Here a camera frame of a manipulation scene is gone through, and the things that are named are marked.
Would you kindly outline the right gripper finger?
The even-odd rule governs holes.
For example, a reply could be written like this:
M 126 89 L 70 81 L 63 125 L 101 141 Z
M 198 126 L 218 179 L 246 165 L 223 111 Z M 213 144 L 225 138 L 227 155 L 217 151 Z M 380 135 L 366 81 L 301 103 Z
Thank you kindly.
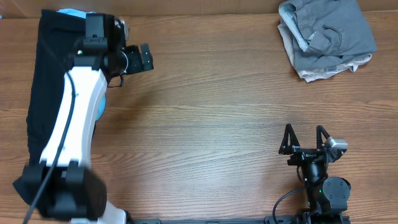
M 317 149 L 322 149 L 325 141 L 330 137 L 322 125 L 316 127 L 317 134 Z
M 284 137 L 279 148 L 279 154 L 291 155 L 299 152 L 300 143 L 291 124 L 285 126 Z

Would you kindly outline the grey shorts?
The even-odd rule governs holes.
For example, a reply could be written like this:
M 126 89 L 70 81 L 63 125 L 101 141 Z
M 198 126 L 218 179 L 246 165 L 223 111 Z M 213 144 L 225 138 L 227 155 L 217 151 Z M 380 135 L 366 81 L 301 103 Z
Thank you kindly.
M 335 68 L 377 51 L 356 0 L 284 1 L 279 14 L 292 34 L 298 71 Z

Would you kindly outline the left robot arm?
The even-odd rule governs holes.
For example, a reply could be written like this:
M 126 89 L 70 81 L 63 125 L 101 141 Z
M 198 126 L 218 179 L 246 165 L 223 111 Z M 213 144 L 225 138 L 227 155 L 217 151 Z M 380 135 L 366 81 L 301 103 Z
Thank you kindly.
M 32 194 L 32 212 L 70 223 L 131 223 L 129 212 L 107 198 L 91 170 L 91 142 L 110 81 L 154 67 L 149 46 L 127 45 L 129 29 L 110 14 L 91 13 L 85 33 L 61 62 L 65 74 L 55 125 L 38 163 L 24 167 L 22 182 Z

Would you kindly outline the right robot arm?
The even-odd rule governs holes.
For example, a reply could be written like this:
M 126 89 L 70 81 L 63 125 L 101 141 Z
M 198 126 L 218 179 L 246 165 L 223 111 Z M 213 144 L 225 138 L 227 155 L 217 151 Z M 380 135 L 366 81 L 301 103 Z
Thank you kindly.
M 349 217 L 343 216 L 348 209 L 351 184 L 341 177 L 328 175 L 329 164 L 340 159 L 348 149 L 344 139 L 334 138 L 325 128 L 316 128 L 317 145 L 314 149 L 300 146 L 291 124 L 285 126 L 279 154 L 289 155 L 287 164 L 296 167 L 296 173 L 303 187 L 292 190 L 275 203 L 272 219 L 279 223 L 276 208 L 283 199 L 304 191 L 307 194 L 308 208 L 301 209 L 296 215 L 287 217 L 286 221 L 296 224 L 349 223 Z

